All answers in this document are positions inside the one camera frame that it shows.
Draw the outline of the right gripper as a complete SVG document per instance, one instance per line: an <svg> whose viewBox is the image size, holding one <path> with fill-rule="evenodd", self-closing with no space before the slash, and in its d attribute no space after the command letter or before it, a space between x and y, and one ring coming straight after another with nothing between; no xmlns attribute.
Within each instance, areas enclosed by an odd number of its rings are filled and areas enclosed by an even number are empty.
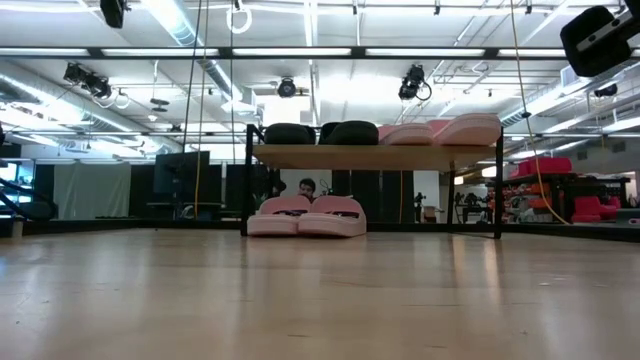
<svg viewBox="0 0 640 360"><path fill-rule="evenodd" d="M567 61L580 77L597 76L630 60L632 37L632 4L616 14L602 5L590 7L560 31Z"/></svg>

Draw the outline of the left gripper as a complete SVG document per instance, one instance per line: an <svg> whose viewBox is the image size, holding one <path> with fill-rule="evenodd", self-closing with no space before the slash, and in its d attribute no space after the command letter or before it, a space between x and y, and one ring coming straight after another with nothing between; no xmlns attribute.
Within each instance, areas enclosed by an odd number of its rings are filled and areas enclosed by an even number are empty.
<svg viewBox="0 0 640 360"><path fill-rule="evenodd" d="M100 10L109 27L116 29L123 27L126 0L100 0Z"/></svg>

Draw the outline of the pink slide sandal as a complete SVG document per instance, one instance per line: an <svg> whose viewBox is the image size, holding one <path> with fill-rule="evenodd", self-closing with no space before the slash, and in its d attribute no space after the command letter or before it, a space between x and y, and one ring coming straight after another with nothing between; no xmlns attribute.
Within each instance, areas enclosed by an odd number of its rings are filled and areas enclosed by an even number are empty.
<svg viewBox="0 0 640 360"><path fill-rule="evenodd" d="M262 203L247 220L249 236L293 236L298 232L299 218L310 211L305 196L280 196Z"/></svg>
<svg viewBox="0 0 640 360"><path fill-rule="evenodd" d="M316 198L298 221L298 232L305 235L356 237L367 232L366 214L355 199L326 195Z"/></svg>
<svg viewBox="0 0 640 360"><path fill-rule="evenodd" d="M434 132L434 143L440 146L491 146L502 133L498 116L487 113L434 119L428 125Z"/></svg>
<svg viewBox="0 0 640 360"><path fill-rule="evenodd" d="M378 128L380 145L428 146L433 143L434 130L428 124L409 123L384 125Z"/></svg>

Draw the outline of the black slide sandal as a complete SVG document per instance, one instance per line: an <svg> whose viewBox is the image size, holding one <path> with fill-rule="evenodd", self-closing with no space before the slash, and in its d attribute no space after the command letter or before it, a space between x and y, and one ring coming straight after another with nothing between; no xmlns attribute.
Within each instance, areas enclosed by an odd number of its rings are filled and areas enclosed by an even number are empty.
<svg viewBox="0 0 640 360"><path fill-rule="evenodd" d="M378 128L367 121L330 122L324 124L320 131L320 145L377 145L378 143Z"/></svg>
<svg viewBox="0 0 640 360"><path fill-rule="evenodd" d="M315 145L316 133L306 125L276 123L264 130L264 142L269 145Z"/></svg>

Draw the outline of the wooden shelf black metal legs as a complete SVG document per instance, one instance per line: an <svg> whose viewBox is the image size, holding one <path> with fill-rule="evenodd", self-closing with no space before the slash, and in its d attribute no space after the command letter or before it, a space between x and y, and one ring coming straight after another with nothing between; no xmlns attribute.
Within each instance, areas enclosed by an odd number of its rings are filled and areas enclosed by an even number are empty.
<svg viewBox="0 0 640 360"><path fill-rule="evenodd" d="M245 132L244 196L240 234L248 234L248 219L256 205L252 195L253 161L272 169L439 171L455 172L482 160L494 159L503 167L504 137L493 146L386 146L386 145L257 145L264 138L256 126Z"/></svg>

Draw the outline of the black ceiling spotlight cluster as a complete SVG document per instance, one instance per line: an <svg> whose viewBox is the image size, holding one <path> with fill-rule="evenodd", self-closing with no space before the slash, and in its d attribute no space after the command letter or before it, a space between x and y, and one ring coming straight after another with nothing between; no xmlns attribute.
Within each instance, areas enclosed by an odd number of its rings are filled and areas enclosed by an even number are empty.
<svg viewBox="0 0 640 360"><path fill-rule="evenodd" d="M92 97L98 99L107 99L112 95L112 88L107 77L86 70L77 63L67 64L63 79L72 85L79 86Z"/></svg>

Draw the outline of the red storage bin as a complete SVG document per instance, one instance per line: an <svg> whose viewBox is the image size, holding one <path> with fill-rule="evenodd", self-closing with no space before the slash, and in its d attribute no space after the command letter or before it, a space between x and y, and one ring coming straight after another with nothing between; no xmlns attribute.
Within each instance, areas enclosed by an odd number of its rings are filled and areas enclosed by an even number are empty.
<svg viewBox="0 0 640 360"><path fill-rule="evenodd" d="M579 196L574 199L573 223L597 223L614 220L621 208L620 200L611 197L602 203L597 196Z"/></svg>
<svg viewBox="0 0 640 360"><path fill-rule="evenodd" d="M509 172L510 178L532 176L534 174L568 174L572 163L566 157L530 157L517 163Z"/></svg>

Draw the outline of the black storage rack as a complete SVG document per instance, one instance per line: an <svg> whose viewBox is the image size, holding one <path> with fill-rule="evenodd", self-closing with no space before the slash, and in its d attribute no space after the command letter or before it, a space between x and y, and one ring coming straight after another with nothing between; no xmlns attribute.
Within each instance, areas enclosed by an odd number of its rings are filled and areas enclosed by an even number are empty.
<svg viewBox="0 0 640 360"><path fill-rule="evenodd" d="M630 206L628 186L622 176L598 177L586 174L534 174L502 182L502 215L506 224L595 224L573 223L574 199L597 196L602 203L620 200L617 213Z"/></svg>

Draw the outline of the black background monitor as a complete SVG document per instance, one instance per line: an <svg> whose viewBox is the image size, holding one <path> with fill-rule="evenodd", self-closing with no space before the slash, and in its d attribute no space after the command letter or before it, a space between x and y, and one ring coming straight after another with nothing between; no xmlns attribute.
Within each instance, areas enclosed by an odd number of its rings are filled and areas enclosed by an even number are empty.
<svg viewBox="0 0 640 360"><path fill-rule="evenodd" d="M210 153L186 152L157 155L154 164L153 192L194 197L198 175L209 166Z"/></svg>

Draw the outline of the white background curtain panel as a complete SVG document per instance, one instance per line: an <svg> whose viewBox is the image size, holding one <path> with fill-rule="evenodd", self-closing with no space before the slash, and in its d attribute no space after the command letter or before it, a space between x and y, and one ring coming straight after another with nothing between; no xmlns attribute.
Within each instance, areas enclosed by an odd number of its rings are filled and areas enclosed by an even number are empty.
<svg viewBox="0 0 640 360"><path fill-rule="evenodd" d="M131 170L129 164L55 165L53 201L58 219L128 216Z"/></svg>

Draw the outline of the linear ceiling light fixture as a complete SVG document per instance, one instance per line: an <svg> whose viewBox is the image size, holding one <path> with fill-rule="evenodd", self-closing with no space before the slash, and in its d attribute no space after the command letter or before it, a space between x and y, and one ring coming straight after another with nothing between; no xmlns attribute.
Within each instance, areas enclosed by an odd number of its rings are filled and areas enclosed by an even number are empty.
<svg viewBox="0 0 640 360"><path fill-rule="evenodd" d="M24 59L339 59L563 60L561 48L468 47L0 47L0 58Z"/></svg>

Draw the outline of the silver ceiling air duct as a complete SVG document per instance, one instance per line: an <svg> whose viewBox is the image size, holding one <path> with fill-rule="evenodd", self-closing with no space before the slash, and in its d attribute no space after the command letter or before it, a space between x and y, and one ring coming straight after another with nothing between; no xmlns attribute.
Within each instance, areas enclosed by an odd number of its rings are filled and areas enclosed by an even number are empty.
<svg viewBox="0 0 640 360"><path fill-rule="evenodd" d="M206 50L208 41L208 16L197 16L193 22L187 14L183 0L140 0L146 10L156 19L179 47L190 48L191 55L202 71L218 87L228 102L243 99L241 89L230 75L213 59L213 51Z"/></svg>

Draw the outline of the black metal table frame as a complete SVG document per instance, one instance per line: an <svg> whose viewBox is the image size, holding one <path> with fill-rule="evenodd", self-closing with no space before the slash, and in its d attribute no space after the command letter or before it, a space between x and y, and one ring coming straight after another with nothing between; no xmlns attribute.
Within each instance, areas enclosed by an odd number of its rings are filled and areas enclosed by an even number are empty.
<svg viewBox="0 0 640 360"><path fill-rule="evenodd" d="M164 221L149 219L98 219L49 222L25 222L9 218L0 219L0 241L31 235L115 231L130 229L186 229L237 230L239 222ZM554 224L394 224L370 223L370 232L389 233L483 233L492 235L534 234L545 236L584 238L640 244L640 226L617 227L595 225Z"/></svg>

